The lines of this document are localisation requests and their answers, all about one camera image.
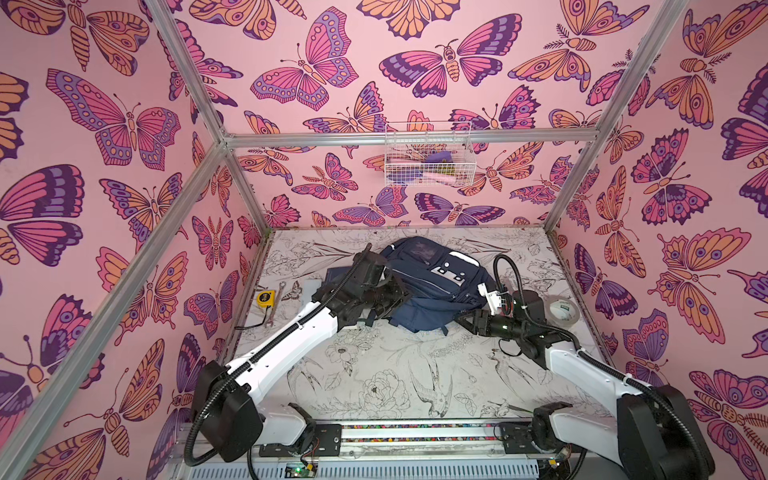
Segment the navy blue student backpack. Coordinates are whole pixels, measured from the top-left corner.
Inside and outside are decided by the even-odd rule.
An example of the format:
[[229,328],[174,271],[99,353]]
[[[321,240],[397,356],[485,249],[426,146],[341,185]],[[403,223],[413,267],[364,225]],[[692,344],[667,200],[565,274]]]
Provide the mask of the navy blue student backpack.
[[367,246],[354,256],[350,267],[329,269],[312,300],[335,315],[337,289],[348,280],[376,285],[389,275],[400,279],[410,299],[385,321],[412,333],[445,332],[457,314],[487,305],[477,289],[481,283],[491,291],[496,288],[492,276],[473,257],[414,236],[400,239],[379,253]]

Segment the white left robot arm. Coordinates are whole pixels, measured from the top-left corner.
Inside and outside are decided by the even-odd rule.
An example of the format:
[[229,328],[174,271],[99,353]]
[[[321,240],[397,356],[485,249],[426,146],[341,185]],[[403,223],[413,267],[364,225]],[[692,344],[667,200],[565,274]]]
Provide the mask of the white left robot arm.
[[194,390],[183,460],[197,467],[214,457],[233,462],[255,446],[280,446],[303,455],[314,444],[316,422],[299,405],[264,399],[315,347],[361,321],[391,315],[410,297],[387,259],[370,248],[339,278],[261,345],[225,365],[209,362]]

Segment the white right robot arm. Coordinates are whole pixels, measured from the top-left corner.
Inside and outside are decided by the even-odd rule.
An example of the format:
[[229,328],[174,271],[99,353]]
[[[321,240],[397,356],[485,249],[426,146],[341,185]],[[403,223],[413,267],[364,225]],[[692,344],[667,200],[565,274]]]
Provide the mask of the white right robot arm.
[[552,321],[551,308],[526,290],[519,269],[506,289],[499,277],[478,291],[483,309],[455,321],[474,335],[515,343],[521,355],[580,388],[606,411],[589,417],[567,403],[535,409],[532,437],[541,450],[571,444],[610,460],[630,479],[707,479],[715,462],[683,394],[654,386],[590,355],[578,337]]

